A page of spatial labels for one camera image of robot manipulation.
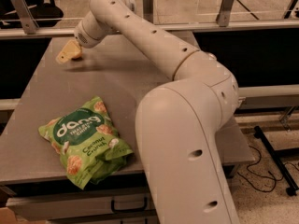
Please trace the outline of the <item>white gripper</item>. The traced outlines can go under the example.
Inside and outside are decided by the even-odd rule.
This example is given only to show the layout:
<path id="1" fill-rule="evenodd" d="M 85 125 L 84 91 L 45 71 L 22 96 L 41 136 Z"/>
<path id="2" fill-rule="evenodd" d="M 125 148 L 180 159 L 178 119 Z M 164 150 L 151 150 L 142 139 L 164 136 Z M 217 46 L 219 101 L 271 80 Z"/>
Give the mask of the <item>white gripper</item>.
<path id="1" fill-rule="evenodd" d="M 56 57 L 57 63 L 66 63 L 71 59 L 71 54 L 82 48 L 93 48 L 108 35 L 115 35 L 119 31 L 98 21 L 89 11 L 87 15 L 78 23 L 74 30 L 76 40 L 69 40 Z"/>

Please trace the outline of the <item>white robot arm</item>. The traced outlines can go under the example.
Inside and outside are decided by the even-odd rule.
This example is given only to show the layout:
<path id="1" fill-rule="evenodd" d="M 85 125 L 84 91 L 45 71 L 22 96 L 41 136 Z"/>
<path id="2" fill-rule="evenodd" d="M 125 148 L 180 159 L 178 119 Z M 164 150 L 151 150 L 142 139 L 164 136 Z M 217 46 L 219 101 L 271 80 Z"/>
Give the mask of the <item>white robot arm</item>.
<path id="1" fill-rule="evenodd" d="M 216 133 L 238 106 L 234 75 L 211 55 L 137 16 L 134 0 L 89 0 L 89 13 L 57 60 L 80 56 L 115 31 L 169 81 L 135 114 L 139 156 L 160 224 L 240 224 Z"/>

